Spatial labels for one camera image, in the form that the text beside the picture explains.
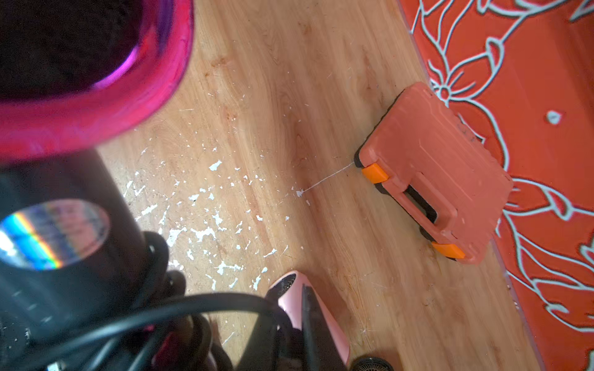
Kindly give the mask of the pink hair dryer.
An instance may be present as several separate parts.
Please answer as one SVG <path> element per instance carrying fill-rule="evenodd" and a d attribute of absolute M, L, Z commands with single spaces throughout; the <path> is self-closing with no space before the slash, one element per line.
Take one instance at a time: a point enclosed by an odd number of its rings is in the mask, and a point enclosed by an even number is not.
<path fill-rule="evenodd" d="M 299 271 L 290 271 L 275 281 L 267 291 L 266 297 L 276 301 L 278 305 L 286 312 L 292 323 L 292 327 L 302 330 L 302 298 L 303 288 L 311 288 L 316 294 L 316 299 L 323 312 L 323 317 L 329 328 L 334 345 L 340 355 L 341 360 L 347 365 L 351 355 L 349 341 L 344 331 L 339 326 L 337 320 L 332 316 L 326 304 L 320 298 L 312 283 Z"/>

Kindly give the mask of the dark green hair dryer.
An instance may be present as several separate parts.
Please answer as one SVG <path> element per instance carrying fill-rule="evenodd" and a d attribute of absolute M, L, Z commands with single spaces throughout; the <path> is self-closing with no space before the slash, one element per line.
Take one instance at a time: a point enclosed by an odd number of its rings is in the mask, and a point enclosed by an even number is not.
<path fill-rule="evenodd" d="M 351 363 L 349 371 L 394 371 L 394 368 L 380 357 L 362 356 Z"/>

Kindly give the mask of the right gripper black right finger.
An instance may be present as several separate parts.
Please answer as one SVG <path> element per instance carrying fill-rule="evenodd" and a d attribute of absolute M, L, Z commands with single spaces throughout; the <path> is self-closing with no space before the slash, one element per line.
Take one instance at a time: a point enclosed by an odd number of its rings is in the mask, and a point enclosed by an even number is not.
<path fill-rule="evenodd" d="M 302 303 L 304 370 L 346 371 L 313 288 L 303 287 Z"/>

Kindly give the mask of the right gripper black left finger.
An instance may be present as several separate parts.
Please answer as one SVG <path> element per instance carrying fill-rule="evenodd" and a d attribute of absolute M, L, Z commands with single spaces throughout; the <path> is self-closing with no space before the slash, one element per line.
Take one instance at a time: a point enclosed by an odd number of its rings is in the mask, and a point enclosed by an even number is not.
<path fill-rule="evenodd" d="M 274 305 L 258 316 L 236 370 L 277 370 L 282 344 L 292 346 L 292 323 Z"/>

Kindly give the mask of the black hair dryer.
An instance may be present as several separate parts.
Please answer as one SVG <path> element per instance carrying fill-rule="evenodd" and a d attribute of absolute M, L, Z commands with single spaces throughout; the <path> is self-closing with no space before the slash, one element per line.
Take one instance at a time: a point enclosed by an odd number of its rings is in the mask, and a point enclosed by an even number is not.
<path fill-rule="evenodd" d="M 154 370 L 170 324 L 64 341 L 162 295 L 164 239 L 139 229 L 97 145 L 175 93 L 190 1 L 1 4 L 1 368 Z"/>

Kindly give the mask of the orange plastic tool case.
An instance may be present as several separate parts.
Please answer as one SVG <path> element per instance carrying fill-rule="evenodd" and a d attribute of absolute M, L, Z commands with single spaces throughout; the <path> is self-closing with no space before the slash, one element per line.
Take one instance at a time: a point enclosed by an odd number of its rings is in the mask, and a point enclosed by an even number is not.
<path fill-rule="evenodd" d="M 427 84 L 397 96 L 354 163 L 441 255 L 466 264 L 484 259 L 513 181 Z"/>

